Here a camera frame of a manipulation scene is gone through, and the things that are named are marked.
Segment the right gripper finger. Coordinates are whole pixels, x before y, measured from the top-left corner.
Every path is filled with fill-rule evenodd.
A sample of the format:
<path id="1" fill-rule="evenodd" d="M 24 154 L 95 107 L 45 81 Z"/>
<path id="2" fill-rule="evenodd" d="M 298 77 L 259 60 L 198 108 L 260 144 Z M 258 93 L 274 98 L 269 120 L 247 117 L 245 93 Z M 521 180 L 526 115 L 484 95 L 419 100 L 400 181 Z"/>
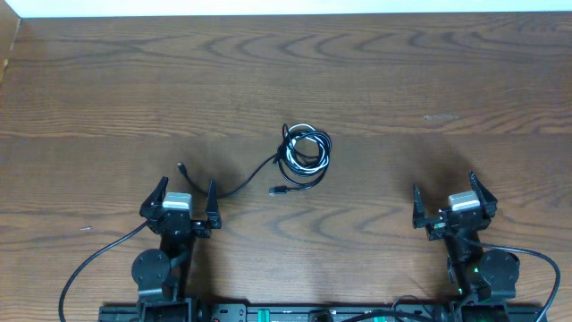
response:
<path id="1" fill-rule="evenodd" d="M 414 229 L 420 229 L 425 227 L 425 207 L 421 199 L 421 194 L 419 189 L 413 187 L 414 195 L 414 207 L 412 213 L 412 225 Z"/>
<path id="2" fill-rule="evenodd" d="M 496 215 L 498 200 L 488 191 L 488 189 L 478 180 L 473 171 L 468 172 L 469 182 L 473 192 L 481 203 L 484 213 L 493 218 Z"/>

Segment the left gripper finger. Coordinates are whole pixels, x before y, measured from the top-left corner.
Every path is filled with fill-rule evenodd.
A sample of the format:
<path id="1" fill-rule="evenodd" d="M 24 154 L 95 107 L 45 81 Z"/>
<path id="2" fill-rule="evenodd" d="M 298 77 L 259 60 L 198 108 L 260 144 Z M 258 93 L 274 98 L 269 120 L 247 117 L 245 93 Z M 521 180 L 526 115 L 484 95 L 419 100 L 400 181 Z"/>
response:
<path id="1" fill-rule="evenodd" d="M 215 181 L 211 180 L 207 191 L 206 200 L 206 222 L 210 229 L 220 229 L 222 227 L 222 218 L 216 197 Z"/>
<path id="2" fill-rule="evenodd" d="M 139 209 L 139 214 L 142 217 L 146 219 L 152 219 L 156 215 L 156 212 L 162 209 L 168 182 L 169 178 L 163 176 L 159 183 L 156 185 L 155 189 L 144 200 Z"/>

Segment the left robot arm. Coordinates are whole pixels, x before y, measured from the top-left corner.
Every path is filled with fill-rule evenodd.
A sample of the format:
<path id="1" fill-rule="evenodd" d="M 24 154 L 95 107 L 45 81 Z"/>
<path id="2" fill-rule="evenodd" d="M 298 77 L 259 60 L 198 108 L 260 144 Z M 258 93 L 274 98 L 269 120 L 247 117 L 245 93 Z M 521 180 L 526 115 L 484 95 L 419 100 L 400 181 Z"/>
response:
<path id="1" fill-rule="evenodd" d="M 131 275 L 138 285 L 138 321 L 210 321 L 209 305 L 185 292 L 193 249 L 198 239 L 207 239 L 222 227 L 215 182 L 210 182 L 206 219 L 192 217 L 192 196 L 168 192 L 163 177 L 140 207 L 139 214 L 160 246 L 141 252 L 133 261 Z"/>

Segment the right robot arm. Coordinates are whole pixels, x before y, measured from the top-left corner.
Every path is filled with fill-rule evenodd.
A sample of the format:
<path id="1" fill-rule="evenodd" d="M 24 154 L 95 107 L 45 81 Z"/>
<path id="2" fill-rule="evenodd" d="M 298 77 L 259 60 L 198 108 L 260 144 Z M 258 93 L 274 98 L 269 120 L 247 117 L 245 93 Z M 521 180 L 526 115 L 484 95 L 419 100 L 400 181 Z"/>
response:
<path id="1" fill-rule="evenodd" d="M 413 188 L 412 225 L 424 228 L 430 241 L 442 240 L 448 254 L 448 274 L 460 298 L 448 305 L 453 321 L 510 321 L 507 301 L 516 297 L 520 261 L 499 248 L 485 247 L 478 233 L 495 216 L 498 200 L 468 174 L 470 191 L 449 196 L 448 206 L 428 216 L 417 187 Z"/>

